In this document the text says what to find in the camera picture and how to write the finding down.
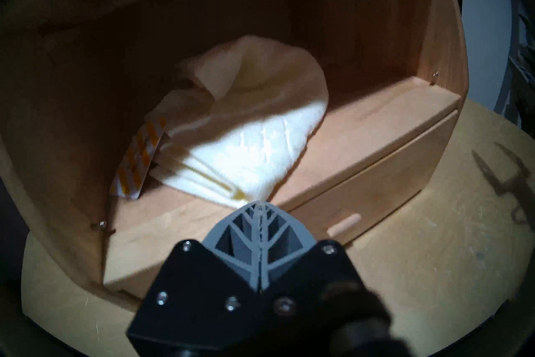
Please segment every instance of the wooden tabletop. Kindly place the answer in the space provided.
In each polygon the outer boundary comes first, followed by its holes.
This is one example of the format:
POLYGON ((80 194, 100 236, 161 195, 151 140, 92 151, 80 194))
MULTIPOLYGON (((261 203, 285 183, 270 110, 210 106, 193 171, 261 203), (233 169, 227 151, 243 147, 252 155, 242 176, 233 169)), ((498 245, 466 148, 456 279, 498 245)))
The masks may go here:
MULTIPOLYGON (((363 281, 393 314, 393 333, 415 355, 450 345, 511 298, 524 313, 515 326, 522 334, 493 355, 510 355, 535 328, 533 300, 523 293, 530 290, 519 291, 535 247, 531 171, 535 141, 466 101, 429 185, 348 245, 363 281)), ((22 297, 27 316, 90 357, 136 355, 125 336, 133 313, 74 285, 32 234, 22 297)))

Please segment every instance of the drawer front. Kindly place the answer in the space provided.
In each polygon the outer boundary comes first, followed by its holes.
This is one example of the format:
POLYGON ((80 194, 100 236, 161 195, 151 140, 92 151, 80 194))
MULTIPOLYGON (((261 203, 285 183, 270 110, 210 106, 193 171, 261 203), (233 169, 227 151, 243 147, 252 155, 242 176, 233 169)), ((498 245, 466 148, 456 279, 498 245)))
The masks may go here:
POLYGON ((457 111, 367 169, 292 210, 316 240, 347 243, 429 181, 452 135, 457 111))

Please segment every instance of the bolt head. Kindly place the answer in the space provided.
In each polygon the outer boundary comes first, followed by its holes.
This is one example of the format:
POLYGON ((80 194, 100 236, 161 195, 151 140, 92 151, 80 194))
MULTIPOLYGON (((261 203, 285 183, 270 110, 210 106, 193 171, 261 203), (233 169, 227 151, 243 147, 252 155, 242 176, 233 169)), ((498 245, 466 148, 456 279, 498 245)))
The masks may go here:
POLYGON ((156 303, 158 305, 163 305, 167 302, 167 298, 169 296, 167 295, 167 292, 165 291, 161 291, 160 293, 158 293, 158 295, 156 296, 156 303))
POLYGON ((106 230, 106 222, 105 221, 100 221, 98 223, 93 223, 91 225, 91 229, 93 229, 93 230, 106 230))
POLYGON ((326 255, 332 255, 336 253, 336 248, 331 244, 326 244, 324 247, 322 247, 322 251, 326 255))
POLYGON ((295 314, 295 301, 292 298, 282 297, 273 303, 275 314, 289 317, 295 314))
POLYGON ((238 298, 236 297, 228 297, 225 301, 225 308, 227 311, 234 311, 236 308, 240 306, 240 302, 238 301, 238 298))

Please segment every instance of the white towel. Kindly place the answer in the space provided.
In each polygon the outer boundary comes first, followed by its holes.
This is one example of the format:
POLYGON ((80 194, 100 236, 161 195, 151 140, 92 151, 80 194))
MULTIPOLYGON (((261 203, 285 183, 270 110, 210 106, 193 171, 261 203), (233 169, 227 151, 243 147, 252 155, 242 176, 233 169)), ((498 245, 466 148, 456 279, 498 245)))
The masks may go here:
POLYGON ((325 114, 323 71, 306 50, 245 36, 180 64, 203 89, 174 90, 147 115, 165 115, 151 176, 238 208, 267 200, 325 114))

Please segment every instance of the orange striped label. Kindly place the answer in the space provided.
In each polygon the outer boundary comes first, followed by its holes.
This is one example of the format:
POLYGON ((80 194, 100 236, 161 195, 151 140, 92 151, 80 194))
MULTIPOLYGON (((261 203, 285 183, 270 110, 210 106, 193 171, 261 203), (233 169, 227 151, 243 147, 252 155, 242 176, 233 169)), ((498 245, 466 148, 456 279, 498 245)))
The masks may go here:
POLYGON ((149 133, 150 136, 150 142, 153 144, 153 147, 155 148, 158 145, 158 141, 160 140, 160 137, 158 136, 158 133, 154 129, 154 125, 151 121, 147 121, 145 124, 146 131, 149 133))
POLYGON ((128 188, 128 180, 126 179, 126 173, 121 166, 117 170, 117 175, 119 176, 119 181, 121 182, 122 192, 126 195, 130 194, 130 189, 128 188))
POLYGON ((150 164, 149 154, 146 152, 145 140, 143 139, 143 134, 141 131, 138 132, 138 150, 141 153, 141 159, 143 160, 143 165, 148 167, 150 164))
POLYGON ((110 186, 110 194, 132 199, 139 197, 165 124, 165 117, 148 120, 132 137, 110 186))
POLYGON ((142 180, 139 175, 138 164, 135 161, 134 154, 130 147, 128 147, 126 150, 126 156, 128 157, 128 164, 130 164, 130 171, 132 172, 132 177, 134 178, 136 190, 139 190, 141 188, 142 180))

